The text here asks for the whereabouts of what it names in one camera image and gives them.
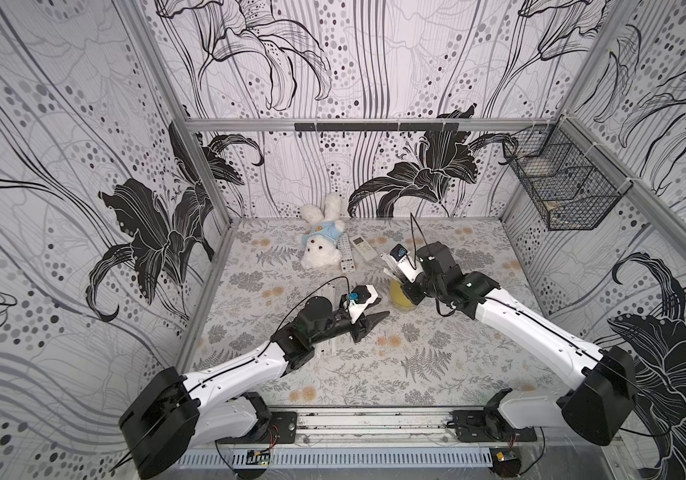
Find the yellow plastic cup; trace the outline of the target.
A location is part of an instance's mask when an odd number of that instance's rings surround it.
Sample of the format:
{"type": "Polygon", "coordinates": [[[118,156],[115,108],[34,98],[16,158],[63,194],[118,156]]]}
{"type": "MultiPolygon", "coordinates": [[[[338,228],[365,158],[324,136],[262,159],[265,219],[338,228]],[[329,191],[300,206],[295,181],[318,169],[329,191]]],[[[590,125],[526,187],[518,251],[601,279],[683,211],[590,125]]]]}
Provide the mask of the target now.
{"type": "Polygon", "coordinates": [[[416,305],[404,293],[403,284],[397,280],[390,280],[389,294],[392,303],[400,309],[412,310],[416,307],[416,305]]]}

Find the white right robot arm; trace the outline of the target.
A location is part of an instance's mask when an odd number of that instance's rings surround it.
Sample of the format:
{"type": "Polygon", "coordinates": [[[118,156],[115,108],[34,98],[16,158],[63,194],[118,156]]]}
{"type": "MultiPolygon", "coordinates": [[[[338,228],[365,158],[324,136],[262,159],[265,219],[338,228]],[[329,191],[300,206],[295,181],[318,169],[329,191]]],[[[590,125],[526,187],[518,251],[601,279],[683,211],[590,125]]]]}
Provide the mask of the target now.
{"type": "Polygon", "coordinates": [[[497,281],[465,273],[449,248],[434,242],[411,257],[401,244],[387,259],[402,273],[404,295],[414,305],[426,298],[505,334],[550,368],[564,383],[551,391],[500,391],[491,415],[516,430],[570,428],[584,440],[607,446],[637,404],[633,359],[620,347],[581,339],[517,300],[497,281]]]}

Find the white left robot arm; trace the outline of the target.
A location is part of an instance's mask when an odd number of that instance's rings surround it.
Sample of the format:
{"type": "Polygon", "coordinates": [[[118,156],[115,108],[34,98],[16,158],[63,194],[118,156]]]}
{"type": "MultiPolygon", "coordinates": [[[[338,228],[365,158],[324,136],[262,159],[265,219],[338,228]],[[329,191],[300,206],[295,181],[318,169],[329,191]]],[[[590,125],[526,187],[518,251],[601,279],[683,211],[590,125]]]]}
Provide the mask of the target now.
{"type": "Polygon", "coordinates": [[[128,453],[118,463],[131,462],[140,478],[151,479],[191,447],[262,440],[272,413],[257,387],[302,368],[321,342],[345,335],[363,340],[390,314],[370,312],[379,301],[371,286],[343,295],[339,305],[313,296],[267,342],[242,356],[196,372],[160,371],[120,417],[128,453]]]}

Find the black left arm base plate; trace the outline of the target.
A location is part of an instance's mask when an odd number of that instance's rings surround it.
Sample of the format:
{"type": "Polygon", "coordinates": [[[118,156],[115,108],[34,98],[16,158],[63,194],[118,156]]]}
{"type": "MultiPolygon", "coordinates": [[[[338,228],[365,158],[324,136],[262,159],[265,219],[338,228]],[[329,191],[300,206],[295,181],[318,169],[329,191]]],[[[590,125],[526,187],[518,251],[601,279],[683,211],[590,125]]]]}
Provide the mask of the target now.
{"type": "Polygon", "coordinates": [[[239,441],[264,446],[293,444],[296,440],[298,413],[296,411],[273,412],[268,420],[258,421],[257,426],[239,441]]]}

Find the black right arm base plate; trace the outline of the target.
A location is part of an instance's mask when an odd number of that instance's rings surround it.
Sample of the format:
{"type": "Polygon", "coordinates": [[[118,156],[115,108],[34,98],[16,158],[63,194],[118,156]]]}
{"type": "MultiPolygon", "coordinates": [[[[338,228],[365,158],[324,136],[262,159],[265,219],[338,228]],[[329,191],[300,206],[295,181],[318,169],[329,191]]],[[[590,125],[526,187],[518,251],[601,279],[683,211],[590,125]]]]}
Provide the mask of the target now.
{"type": "Polygon", "coordinates": [[[463,443],[536,442],[538,434],[534,428],[514,429],[498,413],[484,410],[454,410],[447,422],[457,440],[463,443]]]}

